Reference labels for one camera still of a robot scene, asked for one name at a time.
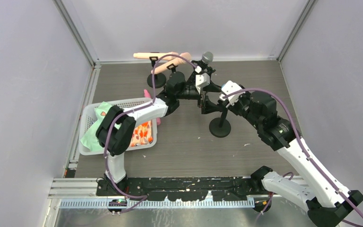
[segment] wood grain surface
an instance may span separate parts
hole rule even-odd
[[[278,95],[292,112],[293,106],[285,80],[277,61],[225,61],[213,62],[216,69],[212,80],[219,85],[232,80],[245,87],[260,87]],[[143,97],[147,85],[150,64],[103,65],[98,78],[93,103]],[[178,71],[188,78],[189,65],[181,65]],[[217,102],[217,95],[209,96]],[[280,174],[294,171],[257,136],[256,130],[243,118],[229,112],[227,119],[232,131],[226,138],[216,138],[208,130],[212,119],[220,113],[201,115],[194,100],[180,100],[180,107],[162,118],[158,126],[158,141],[152,148],[127,151],[125,169],[128,176],[235,176],[250,175],[265,165]],[[286,118],[278,106],[279,115]],[[76,177],[101,177],[104,174],[102,155],[80,155]]]

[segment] round black base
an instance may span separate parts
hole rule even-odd
[[[212,135],[223,138],[229,135],[230,131],[232,130],[232,127],[230,126],[230,123],[225,119],[223,122],[222,127],[219,127],[221,118],[217,117],[213,120],[211,120],[211,123],[209,123],[209,131]]]
[[[152,87],[152,74],[147,78],[148,86]],[[155,88],[163,87],[166,84],[166,76],[163,73],[158,73],[155,79]]]

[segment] white panel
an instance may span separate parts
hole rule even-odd
[[[0,0],[0,227],[35,227],[91,68],[52,0]]]
[[[319,0],[282,66],[307,144],[363,194],[363,1]]]
[[[277,57],[307,0],[69,0],[101,61],[134,52]]]

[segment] perforated basket side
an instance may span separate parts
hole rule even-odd
[[[110,101],[108,103],[111,104],[111,105],[117,105],[120,108],[126,108],[126,107],[134,107],[134,106],[137,106],[137,105],[149,102],[149,101],[151,101],[150,98],[133,98],[133,99]],[[98,155],[98,154],[103,154],[104,153],[104,149],[102,149],[100,151],[92,152],[88,148],[84,147],[83,144],[80,142],[80,139],[84,136],[84,134],[87,132],[87,130],[91,127],[91,125],[93,125],[95,123],[95,121],[97,120],[97,117],[95,115],[95,109],[100,104],[101,103],[90,104],[90,105],[86,106],[84,108],[84,110],[83,110],[83,114],[82,114],[81,119],[80,119],[80,121],[81,121],[80,122],[80,132],[78,134],[78,151],[82,155]],[[152,134],[153,134],[153,138],[154,138],[152,143],[144,145],[144,146],[128,148],[127,150],[149,148],[149,147],[152,147],[153,145],[155,145],[155,143],[156,143],[156,133],[157,133],[157,131],[156,131],[157,130],[156,121],[155,120],[152,121],[152,125],[153,125]]]

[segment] mint green fabric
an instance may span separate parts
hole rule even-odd
[[[98,139],[95,136],[95,133],[99,127],[99,125],[101,124],[102,120],[104,119],[104,117],[106,116],[106,113],[108,112],[108,110],[112,107],[111,104],[107,103],[107,102],[102,102],[96,109],[95,109],[95,114],[97,117],[97,121],[94,122],[93,125],[91,125],[91,127],[87,130],[87,132],[84,134],[84,136],[80,139],[80,142],[88,149],[90,149],[90,151],[92,152],[98,152],[98,151],[102,151],[103,148],[101,147],[101,145],[99,145]],[[120,126],[118,124],[115,124],[115,128],[119,129]]]

